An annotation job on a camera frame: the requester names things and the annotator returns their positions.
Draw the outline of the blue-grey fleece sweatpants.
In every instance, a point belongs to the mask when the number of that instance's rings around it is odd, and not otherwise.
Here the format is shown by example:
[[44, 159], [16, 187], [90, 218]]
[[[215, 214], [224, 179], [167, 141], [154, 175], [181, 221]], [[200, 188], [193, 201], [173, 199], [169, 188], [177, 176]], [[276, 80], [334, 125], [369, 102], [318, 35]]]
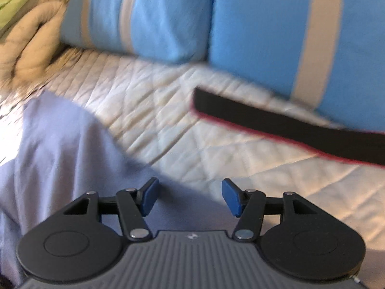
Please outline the blue-grey fleece sweatpants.
[[162, 186], [146, 221], [159, 230], [227, 230], [236, 220], [207, 193], [191, 189], [127, 156], [91, 113], [45, 91], [23, 111], [18, 154], [1, 167], [1, 275], [17, 286], [21, 237], [82, 194], [113, 196], [156, 177]]

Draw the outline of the quilted grey bedspread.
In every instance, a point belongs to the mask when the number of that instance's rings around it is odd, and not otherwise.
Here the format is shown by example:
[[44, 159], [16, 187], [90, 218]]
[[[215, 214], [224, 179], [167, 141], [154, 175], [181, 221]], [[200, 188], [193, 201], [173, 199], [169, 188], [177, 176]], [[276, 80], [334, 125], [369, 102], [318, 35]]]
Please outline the quilted grey bedspread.
[[44, 90], [94, 114], [128, 156], [221, 201], [221, 180], [295, 190], [357, 230], [359, 277], [384, 287], [384, 135], [358, 136], [203, 63], [163, 65], [78, 50], [1, 102], [1, 162], [16, 157], [26, 102]]

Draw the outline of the blue striped pillow left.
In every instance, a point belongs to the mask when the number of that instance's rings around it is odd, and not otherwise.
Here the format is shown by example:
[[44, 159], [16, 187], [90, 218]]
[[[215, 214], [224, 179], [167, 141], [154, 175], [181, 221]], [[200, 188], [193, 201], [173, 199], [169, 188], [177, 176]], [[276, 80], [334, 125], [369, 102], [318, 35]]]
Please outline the blue striped pillow left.
[[70, 0], [61, 40], [168, 63], [203, 61], [213, 0]]

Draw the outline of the blue striped pillow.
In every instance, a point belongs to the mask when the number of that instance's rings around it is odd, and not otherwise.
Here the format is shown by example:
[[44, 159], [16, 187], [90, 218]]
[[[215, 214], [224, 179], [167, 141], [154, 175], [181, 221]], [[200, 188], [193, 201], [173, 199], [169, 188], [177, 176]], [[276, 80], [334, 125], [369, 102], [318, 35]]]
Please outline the blue striped pillow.
[[168, 63], [203, 61], [213, 0], [70, 0], [61, 40]]
[[210, 63], [384, 131], [384, 0], [214, 0]]

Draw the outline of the blue striped pillow right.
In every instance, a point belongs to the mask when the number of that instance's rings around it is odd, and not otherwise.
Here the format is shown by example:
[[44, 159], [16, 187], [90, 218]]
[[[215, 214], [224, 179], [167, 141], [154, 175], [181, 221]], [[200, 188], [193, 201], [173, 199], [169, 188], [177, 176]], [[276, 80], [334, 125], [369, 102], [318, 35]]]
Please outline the blue striped pillow right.
[[214, 0], [210, 63], [384, 131], [384, 0]]

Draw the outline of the beige folded comforter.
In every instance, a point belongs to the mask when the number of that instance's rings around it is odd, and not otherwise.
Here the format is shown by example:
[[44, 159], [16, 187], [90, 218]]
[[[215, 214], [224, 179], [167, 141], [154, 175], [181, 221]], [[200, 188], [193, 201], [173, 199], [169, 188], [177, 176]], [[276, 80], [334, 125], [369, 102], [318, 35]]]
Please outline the beige folded comforter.
[[28, 0], [1, 29], [1, 96], [60, 69], [76, 53], [60, 38], [69, 0]]

